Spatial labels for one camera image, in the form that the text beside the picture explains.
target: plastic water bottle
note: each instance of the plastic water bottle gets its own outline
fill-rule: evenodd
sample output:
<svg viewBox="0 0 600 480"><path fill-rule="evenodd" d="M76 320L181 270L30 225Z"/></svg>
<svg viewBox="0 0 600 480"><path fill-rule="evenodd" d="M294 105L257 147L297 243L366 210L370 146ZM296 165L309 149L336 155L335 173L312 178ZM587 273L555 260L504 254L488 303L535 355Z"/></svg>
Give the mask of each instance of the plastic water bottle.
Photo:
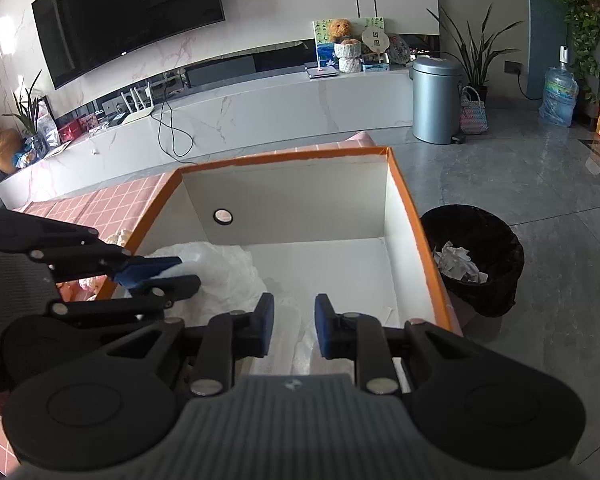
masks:
<svg viewBox="0 0 600 480"><path fill-rule="evenodd" d="M560 47L560 67L551 67L544 79L540 117L548 123L568 128L578 97L578 83L567 70L569 49Z"/></svg>

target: woven bag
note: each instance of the woven bag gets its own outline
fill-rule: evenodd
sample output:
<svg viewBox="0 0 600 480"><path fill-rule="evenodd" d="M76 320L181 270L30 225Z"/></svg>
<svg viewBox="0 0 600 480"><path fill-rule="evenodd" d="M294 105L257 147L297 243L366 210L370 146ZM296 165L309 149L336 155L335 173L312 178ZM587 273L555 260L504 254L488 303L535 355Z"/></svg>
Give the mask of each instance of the woven bag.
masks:
<svg viewBox="0 0 600 480"><path fill-rule="evenodd" d="M475 93L477 101L469 99L469 91ZM484 103L480 100L480 95L471 86L465 86L462 89L461 97L462 110L460 113L460 128L466 135L479 135L489 129L487 124L487 112L484 110Z"/></svg>

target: gray gripper base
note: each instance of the gray gripper base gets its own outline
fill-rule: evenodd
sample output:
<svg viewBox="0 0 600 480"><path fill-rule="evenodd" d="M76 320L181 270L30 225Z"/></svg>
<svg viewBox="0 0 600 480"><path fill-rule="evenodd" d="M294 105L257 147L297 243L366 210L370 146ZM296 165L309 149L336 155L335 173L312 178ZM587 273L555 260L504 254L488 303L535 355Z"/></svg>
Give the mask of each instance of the gray gripper base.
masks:
<svg viewBox="0 0 600 480"><path fill-rule="evenodd" d="M566 460L526 472L495 472L458 462L418 434L398 399L360 392L347 376L337 375L241 378L223 396L190 401L158 446L127 463L80 474L26 464L13 478L575 480L582 476Z"/></svg>

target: orange vase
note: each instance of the orange vase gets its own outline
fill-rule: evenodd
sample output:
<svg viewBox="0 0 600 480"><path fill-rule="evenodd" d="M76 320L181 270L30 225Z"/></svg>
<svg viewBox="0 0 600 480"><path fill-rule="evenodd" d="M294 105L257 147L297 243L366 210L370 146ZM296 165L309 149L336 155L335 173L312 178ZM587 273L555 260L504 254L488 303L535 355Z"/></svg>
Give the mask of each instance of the orange vase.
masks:
<svg viewBox="0 0 600 480"><path fill-rule="evenodd" d="M16 171L13 155L22 147L22 138L16 130L0 132L0 171L11 174Z"/></svg>

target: crumpled paper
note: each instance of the crumpled paper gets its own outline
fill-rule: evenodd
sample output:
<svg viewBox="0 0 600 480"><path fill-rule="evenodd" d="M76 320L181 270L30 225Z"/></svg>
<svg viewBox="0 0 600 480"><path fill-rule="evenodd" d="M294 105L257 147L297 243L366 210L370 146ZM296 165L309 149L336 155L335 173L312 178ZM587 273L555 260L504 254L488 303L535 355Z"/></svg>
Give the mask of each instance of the crumpled paper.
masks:
<svg viewBox="0 0 600 480"><path fill-rule="evenodd" d="M469 251L447 242L440 252L433 251L433 259L442 274L460 282L485 283L489 275L480 272L471 261Z"/></svg>

